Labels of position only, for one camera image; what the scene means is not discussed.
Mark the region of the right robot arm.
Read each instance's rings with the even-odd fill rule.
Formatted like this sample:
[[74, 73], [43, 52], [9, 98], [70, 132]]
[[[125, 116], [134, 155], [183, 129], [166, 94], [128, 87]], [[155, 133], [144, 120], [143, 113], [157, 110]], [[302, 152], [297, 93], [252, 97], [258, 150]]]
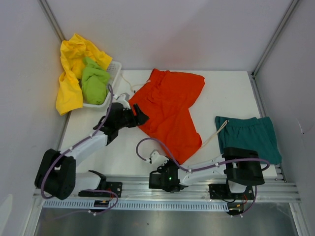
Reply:
[[227, 147], [220, 156], [195, 165], [179, 165], [174, 160], [167, 160], [150, 173], [149, 188], [180, 192], [197, 182], [224, 177], [225, 194], [234, 199], [247, 187], [265, 183], [262, 162], [269, 168], [269, 162], [260, 159], [258, 152], [235, 147]]

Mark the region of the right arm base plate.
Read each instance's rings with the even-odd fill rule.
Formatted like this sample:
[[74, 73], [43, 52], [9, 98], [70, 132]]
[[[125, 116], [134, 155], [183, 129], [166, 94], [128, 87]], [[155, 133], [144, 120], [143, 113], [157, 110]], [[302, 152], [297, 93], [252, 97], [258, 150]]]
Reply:
[[228, 189], [228, 184], [209, 184], [209, 194], [212, 200], [226, 200], [232, 202], [233, 200], [253, 200], [254, 191], [252, 186], [247, 186], [241, 193], [232, 193]]

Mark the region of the orange shorts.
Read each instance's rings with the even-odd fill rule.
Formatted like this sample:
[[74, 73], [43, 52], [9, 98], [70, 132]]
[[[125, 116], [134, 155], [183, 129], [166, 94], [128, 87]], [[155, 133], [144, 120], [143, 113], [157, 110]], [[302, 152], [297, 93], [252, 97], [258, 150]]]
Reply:
[[202, 146], [189, 109], [205, 86], [201, 75], [153, 69], [145, 84], [129, 100], [149, 117], [140, 129], [162, 141], [164, 151], [184, 164]]

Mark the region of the teal green shorts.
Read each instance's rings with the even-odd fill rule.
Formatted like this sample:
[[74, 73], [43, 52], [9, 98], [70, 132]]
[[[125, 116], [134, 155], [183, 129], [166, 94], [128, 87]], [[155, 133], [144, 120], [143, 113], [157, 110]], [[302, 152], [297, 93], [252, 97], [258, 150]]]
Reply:
[[259, 158], [270, 164], [281, 164], [282, 156], [269, 117], [238, 119], [216, 116], [215, 125], [216, 132], [204, 141], [202, 147], [217, 137], [220, 152], [223, 152], [224, 148], [253, 150], [258, 153]]

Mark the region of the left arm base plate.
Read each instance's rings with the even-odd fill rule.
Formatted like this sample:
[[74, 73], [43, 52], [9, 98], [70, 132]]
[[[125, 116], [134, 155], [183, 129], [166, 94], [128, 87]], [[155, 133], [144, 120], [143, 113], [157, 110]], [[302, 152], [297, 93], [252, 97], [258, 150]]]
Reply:
[[[122, 182], [102, 182], [98, 185], [98, 187], [95, 190], [106, 190], [111, 191], [115, 193], [119, 198], [121, 197], [123, 189], [123, 183]], [[92, 197], [92, 198], [114, 198], [115, 195], [113, 193], [107, 193], [107, 192], [95, 192], [95, 191], [87, 191], [87, 190], [81, 190], [78, 193], [79, 197]]]

